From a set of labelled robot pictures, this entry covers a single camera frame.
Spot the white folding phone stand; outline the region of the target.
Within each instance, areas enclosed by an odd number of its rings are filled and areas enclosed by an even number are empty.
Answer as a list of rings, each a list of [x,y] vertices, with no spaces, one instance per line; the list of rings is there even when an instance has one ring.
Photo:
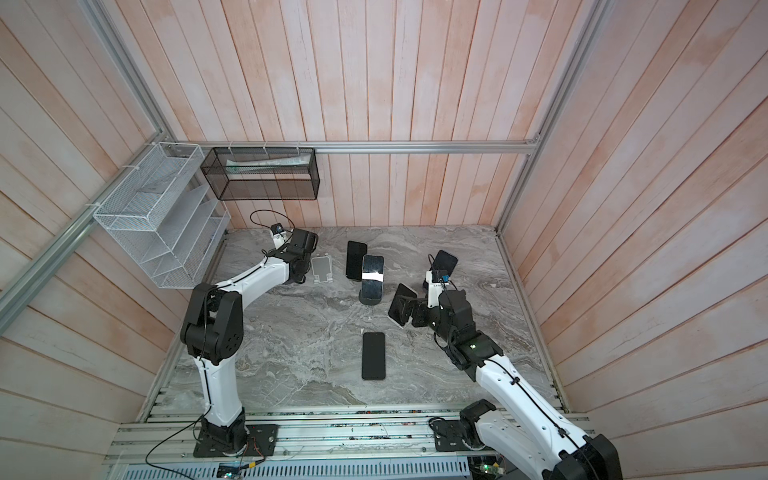
[[[331,283],[333,281],[333,262],[329,254],[311,258],[311,272],[315,284]]]

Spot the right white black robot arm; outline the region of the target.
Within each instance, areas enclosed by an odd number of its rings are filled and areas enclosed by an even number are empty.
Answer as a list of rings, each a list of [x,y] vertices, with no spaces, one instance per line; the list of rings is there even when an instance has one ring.
[[[428,327],[458,370],[488,392],[517,422],[512,425],[492,402],[477,401],[460,412],[462,442],[488,447],[529,479],[621,479],[616,447],[604,435],[590,436],[544,399],[514,367],[501,347],[476,327],[463,290],[435,300],[419,299],[400,284],[389,310],[400,325]]]

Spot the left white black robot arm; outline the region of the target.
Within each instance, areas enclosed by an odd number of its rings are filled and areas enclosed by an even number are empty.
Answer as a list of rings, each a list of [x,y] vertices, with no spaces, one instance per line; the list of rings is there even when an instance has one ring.
[[[248,430],[235,373],[235,356],[244,339],[244,310],[271,289],[302,284],[318,236],[281,224],[271,228],[274,248],[255,266],[217,284],[194,287],[180,339],[198,369],[205,401],[200,436],[228,455],[245,448]]]

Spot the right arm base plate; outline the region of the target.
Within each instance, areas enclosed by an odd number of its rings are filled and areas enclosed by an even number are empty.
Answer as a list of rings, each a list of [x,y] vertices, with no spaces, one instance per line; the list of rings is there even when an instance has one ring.
[[[463,420],[432,417],[427,421],[427,425],[433,432],[434,445],[438,452],[492,450],[492,447],[481,443],[479,436]]]

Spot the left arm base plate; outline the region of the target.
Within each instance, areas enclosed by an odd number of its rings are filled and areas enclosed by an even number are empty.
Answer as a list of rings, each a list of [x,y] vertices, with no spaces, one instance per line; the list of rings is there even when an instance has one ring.
[[[235,424],[231,427],[221,427],[204,421],[193,457],[270,457],[275,451],[278,430],[277,424]]]

